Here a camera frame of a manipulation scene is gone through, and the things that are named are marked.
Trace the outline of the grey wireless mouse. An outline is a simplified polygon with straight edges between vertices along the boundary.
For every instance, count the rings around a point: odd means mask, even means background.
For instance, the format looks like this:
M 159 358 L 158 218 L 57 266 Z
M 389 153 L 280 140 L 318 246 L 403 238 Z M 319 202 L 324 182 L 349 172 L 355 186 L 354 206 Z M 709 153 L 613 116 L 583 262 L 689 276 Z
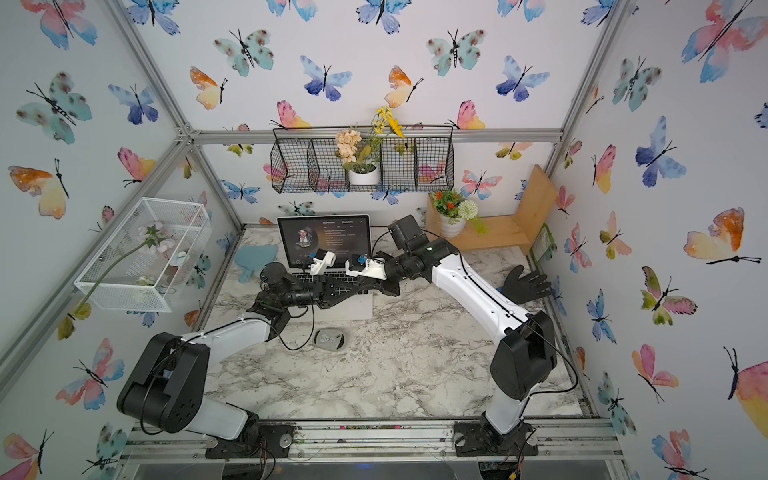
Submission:
M 313 337 L 313 345 L 316 348 L 330 352 L 341 351 L 347 344 L 347 334 L 343 330 L 337 328 L 318 329 Z

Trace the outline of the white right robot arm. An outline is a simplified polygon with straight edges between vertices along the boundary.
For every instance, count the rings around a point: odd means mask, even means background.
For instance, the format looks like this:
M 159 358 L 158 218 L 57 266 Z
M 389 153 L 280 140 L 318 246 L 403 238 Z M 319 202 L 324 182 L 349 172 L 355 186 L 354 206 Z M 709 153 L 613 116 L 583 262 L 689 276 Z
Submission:
M 508 435 L 523 423 L 530 398 L 557 366 L 554 323 L 544 311 L 523 305 L 546 296 L 549 284 L 535 272 L 513 268 L 501 289 L 493 287 L 444 239 L 421 236 L 416 246 L 402 246 L 397 256 L 375 254 L 388 281 L 423 278 L 456 300 L 495 344 L 489 371 L 495 384 L 484 419 L 497 435 Z

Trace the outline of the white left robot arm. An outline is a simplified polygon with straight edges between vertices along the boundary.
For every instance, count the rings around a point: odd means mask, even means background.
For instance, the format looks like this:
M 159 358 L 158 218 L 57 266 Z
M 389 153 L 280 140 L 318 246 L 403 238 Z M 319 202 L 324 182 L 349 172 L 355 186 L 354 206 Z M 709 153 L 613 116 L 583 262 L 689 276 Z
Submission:
M 294 275 L 265 277 L 254 305 L 242 318 L 208 331 L 152 337 L 117 400 L 120 413 L 138 421 L 150 435 L 182 430 L 221 440 L 259 436 L 259 417 L 243 408 L 205 395 L 210 366 L 255 344 L 278 339 L 291 320 L 291 307 L 328 309 L 361 291 L 397 296 L 390 280 L 357 277 L 340 281 L 327 276 L 302 281 Z

